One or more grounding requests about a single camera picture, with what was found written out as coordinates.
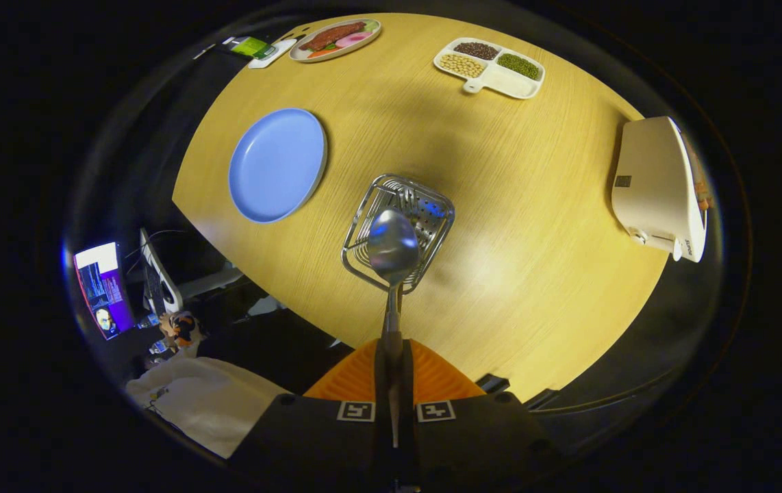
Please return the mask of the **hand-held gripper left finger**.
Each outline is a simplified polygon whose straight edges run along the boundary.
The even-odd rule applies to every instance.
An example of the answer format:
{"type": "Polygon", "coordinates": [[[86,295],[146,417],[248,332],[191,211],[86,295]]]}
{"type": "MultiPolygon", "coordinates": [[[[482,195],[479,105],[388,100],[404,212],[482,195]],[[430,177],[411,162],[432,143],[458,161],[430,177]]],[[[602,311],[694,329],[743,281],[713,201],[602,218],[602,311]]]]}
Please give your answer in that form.
{"type": "Polygon", "coordinates": [[[263,492],[382,492],[376,467],[389,438],[384,356],[377,341],[331,369],[305,395],[272,400],[229,459],[263,492]]]}

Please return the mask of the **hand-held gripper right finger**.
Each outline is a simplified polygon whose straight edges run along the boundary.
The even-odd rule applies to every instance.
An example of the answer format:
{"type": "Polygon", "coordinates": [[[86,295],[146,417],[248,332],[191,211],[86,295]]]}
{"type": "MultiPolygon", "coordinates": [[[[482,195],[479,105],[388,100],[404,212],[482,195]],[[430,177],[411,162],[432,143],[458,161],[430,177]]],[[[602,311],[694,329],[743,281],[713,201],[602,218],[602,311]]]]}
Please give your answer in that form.
{"type": "Polygon", "coordinates": [[[401,437],[422,492],[517,492],[548,479],[563,455],[509,391],[488,392],[438,353],[404,341],[401,381],[409,417],[401,437]]]}

